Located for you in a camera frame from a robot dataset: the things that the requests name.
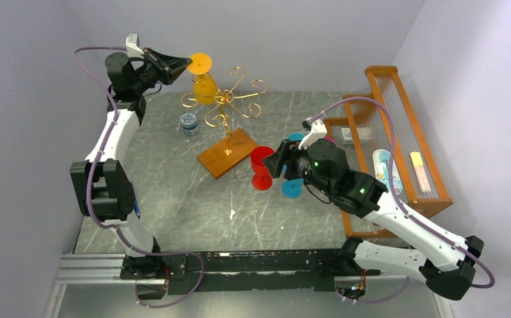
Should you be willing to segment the light blue wine glass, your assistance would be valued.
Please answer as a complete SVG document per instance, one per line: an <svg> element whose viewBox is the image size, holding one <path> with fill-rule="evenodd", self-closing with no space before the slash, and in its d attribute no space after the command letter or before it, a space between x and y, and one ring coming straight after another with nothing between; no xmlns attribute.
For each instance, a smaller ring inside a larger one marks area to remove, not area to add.
<svg viewBox="0 0 511 318"><path fill-rule="evenodd" d="M305 134L302 132L293 132L289 134L286 138L293 142L300 142L305 137Z"/></svg>

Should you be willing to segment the wooden tiered shelf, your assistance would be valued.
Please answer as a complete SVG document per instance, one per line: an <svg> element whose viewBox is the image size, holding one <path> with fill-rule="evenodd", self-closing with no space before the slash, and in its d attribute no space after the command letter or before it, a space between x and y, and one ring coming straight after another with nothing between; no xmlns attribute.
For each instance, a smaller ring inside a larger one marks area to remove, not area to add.
<svg viewBox="0 0 511 318"><path fill-rule="evenodd" d="M359 93L358 101L345 102L330 111L324 124L332 138L347 155L349 166L374 175L372 153L390 149L395 136L394 163L404 187L400 198L424 217L431 218L452 205L443 178L429 149L418 117L395 66L369 66L365 70L370 91ZM341 144L340 129L349 127L353 145ZM411 152L422 155L430 193L423 193L410 159Z"/></svg>

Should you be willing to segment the red wine glass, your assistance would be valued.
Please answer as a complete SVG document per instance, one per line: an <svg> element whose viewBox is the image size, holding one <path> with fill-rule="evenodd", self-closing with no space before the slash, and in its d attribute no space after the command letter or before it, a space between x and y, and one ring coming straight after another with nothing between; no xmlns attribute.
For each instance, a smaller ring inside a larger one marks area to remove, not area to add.
<svg viewBox="0 0 511 318"><path fill-rule="evenodd" d="M263 160L272 154L274 154L273 149L267 146L258 146L249 156L251 168L254 172L251 183L259 191L266 191L272 186L272 178L263 163Z"/></svg>

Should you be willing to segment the blue blister pack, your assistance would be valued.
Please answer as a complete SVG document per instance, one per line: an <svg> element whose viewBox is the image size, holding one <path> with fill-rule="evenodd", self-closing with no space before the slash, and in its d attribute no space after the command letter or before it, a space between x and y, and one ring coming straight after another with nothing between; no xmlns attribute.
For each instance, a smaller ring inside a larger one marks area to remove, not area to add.
<svg viewBox="0 0 511 318"><path fill-rule="evenodd" d="M392 180L394 193L400 195L404 187L396 164L393 164L392 167L392 177L388 178L390 172L390 152L385 149L375 150L372 153L372 163L376 179L380 180L388 189L390 189L390 180Z"/></svg>

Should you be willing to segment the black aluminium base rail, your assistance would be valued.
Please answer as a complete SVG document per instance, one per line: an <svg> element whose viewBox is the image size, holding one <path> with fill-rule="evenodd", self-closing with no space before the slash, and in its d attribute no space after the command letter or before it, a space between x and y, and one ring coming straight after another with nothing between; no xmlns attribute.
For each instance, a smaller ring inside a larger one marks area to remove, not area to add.
<svg viewBox="0 0 511 318"><path fill-rule="evenodd" d="M67 254L60 284L168 286L169 295L250 290L333 290L336 278L358 278L361 269L336 249L197 252L171 256Z"/></svg>

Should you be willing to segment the small white box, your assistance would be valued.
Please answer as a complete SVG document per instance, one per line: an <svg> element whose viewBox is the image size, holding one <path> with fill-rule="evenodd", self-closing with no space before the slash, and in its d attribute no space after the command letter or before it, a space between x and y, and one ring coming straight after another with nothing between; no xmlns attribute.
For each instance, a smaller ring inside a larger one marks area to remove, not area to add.
<svg viewBox="0 0 511 318"><path fill-rule="evenodd" d="M341 144L344 145L353 145L353 136L351 134L351 130L349 127L343 127L340 129L341 134Z"/></svg>

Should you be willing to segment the dark blue wine glass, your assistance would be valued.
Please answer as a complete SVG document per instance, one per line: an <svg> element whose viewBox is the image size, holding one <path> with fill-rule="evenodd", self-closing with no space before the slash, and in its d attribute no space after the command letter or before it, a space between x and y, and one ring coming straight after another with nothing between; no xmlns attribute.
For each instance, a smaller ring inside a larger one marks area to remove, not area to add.
<svg viewBox="0 0 511 318"><path fill-rule="evenodd" d="M281 185L281 193L283 196L296 199L302 194L304 181L301 178L295 180L284 180Z"/></svg>

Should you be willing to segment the yellow orange marker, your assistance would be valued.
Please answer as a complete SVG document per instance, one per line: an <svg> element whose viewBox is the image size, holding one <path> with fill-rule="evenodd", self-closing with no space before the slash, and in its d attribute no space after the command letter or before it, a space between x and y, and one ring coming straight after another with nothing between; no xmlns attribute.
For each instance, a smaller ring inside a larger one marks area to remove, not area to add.
<svg viewBox="0 0 511 318"><path fill-rule="evenodd" d="M423 193L430 193L431 186L428 180L422 155L419 152L411 152L410 159L418 180L419 187Z"/></svg>

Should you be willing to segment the pink wine glass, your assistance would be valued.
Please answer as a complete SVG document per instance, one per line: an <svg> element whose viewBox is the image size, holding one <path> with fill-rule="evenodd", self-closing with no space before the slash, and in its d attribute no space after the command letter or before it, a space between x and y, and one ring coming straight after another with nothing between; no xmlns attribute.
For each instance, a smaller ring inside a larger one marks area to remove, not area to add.
<svg viewBox="0 0 511 318"><path fill-rule="evenodd" d="M335 146L337 146L337 143L332 139L332 138L329 138L329 137L324 137L325 140L333 143Z"/></svg>

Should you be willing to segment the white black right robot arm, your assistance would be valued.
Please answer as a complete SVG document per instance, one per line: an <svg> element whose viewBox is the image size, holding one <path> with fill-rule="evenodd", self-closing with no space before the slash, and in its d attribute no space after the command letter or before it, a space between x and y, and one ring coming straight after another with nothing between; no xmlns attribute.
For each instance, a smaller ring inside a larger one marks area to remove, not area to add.
<svg viewBox="0 0 511 318"><path fill-rule="evenodd" d="M348 275L386 271L423 282L433 293L458 301L474 287L475 260L484 242L461 237L432 223L370 174L349 167L342 148L319 139L307 149L284 139L262 159L271 178L302 180L343 212L371 221L410 244L409 249L348 238L338 265Z"/></svg>

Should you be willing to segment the yellow wine glass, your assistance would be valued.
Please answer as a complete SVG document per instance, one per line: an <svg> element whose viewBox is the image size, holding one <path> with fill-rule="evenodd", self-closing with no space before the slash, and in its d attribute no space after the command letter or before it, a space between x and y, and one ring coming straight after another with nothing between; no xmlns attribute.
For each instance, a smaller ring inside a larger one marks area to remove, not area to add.
<svg viewBox="0 0 511 318"><path fill-rule="evenodd" d="M187 67L192 74L193 94L195 100L202 105L215 103L218 91L214 79L209 71L212 67L212 59L206 53L198 52L190 56L192 63Z"/></svg>

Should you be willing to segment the wooden rack base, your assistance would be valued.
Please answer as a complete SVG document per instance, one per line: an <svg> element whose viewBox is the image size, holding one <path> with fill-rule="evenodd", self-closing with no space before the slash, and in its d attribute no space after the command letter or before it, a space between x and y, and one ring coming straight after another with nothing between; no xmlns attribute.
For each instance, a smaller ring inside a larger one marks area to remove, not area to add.
<svg viewBox="0 0 511 318"><path fill-rule="evenodd" d="M243 130L236 129L197 156L201 165L216 180L250 156L258 144Z"/></svg>

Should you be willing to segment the blue cleaning gel jar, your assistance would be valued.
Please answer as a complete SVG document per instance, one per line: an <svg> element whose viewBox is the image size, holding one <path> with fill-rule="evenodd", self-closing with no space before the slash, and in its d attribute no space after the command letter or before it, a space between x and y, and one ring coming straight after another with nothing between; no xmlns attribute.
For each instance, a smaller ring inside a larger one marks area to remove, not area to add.
<svg viewBox="0 0 511 318"><path fill-rule="evenodd" d="M186 136L194 136L199 131L199 124L194 113L184 113L180 117L180 126Z"/></svg>

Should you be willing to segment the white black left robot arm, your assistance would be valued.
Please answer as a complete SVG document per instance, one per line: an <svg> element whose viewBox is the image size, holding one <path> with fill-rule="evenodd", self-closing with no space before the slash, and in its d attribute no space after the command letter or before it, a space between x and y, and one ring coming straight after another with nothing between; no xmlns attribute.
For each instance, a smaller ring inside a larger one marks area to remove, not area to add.
<svg viewBox="0 0 511 318"><path fill-rule="evenodd" d="M107 47L104 60L110 84L100 85L107 97L105 126L86 159L70 166L70 177L83 216L112 232L124 246L121 276L130 279L164 278L172 273L175 252L163 253L142 225L133 186L123 159L141 126L145 92L155 85L172 85L192 59L168 56L150 48Z"/></svg>

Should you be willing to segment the blue clip tool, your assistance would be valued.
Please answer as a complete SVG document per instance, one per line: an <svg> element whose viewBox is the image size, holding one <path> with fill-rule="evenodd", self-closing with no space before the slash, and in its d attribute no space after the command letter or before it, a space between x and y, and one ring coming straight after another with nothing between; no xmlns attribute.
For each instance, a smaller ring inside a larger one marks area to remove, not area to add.
<svg viewBox="0 0 511 318"><path fill-rule="evenodd" d="M133 203L133 209L134 209L134 212L135 212L135 215L137 216L138 219L141 218L141 211L140 211L140 208L139 208L139 201L138 201L138 198L137 198L137 195L136 195L136 191L134 189L134 185L131 184L131 188L132 188L132 193L133 193L133 197L134 197L134 203Z"/></svg>

